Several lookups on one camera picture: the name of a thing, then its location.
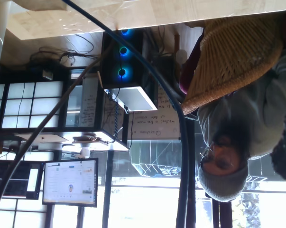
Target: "wooden table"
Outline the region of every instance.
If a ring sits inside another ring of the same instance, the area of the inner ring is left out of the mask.
[[[111,29],[149,27],[286,10],[286,0],[96,0],[85,8]],[[7,29],[19,39],[101,31],[77,11],[10,14]]]

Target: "gray beanie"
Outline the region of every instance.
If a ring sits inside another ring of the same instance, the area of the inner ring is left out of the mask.
[[[229,202],[241,194],[248,176],[248,167],[226,176],[212,175],[199,167],[198,174],[200,184],[210,197],[220,202]]]

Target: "wicker chair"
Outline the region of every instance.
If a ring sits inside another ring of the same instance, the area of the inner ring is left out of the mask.
[[[263,76],[283,48],[276,16],[207,21],[201,55],[182,109],[184,114]]]

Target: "man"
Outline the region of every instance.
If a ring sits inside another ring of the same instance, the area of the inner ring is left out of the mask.
[[[240,195],[248,159],[257,159],[278,143],[286,115],[286,49],[264,76],[198,110],[208,148],[198,170],[208,195],[228,202]]]

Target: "whiteboard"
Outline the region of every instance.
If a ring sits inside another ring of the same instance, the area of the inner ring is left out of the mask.
[[[128,140],[131,140],[132,117],[132,139],[133,140],[176,140],[180,137],[179,120],[176,111],[173,109],[169,98],[162,87],[158,88],[158,110],[134,112],[129,114]],[[104,130],[114,134],[115,102],[106,98],[104,106]],[[122,127],[123,110],[119,106],[118,129]]]
[[[80,127],[93,127],[96,109],[96,97],[99,80],[95,74],[88,74],[83,80]]]

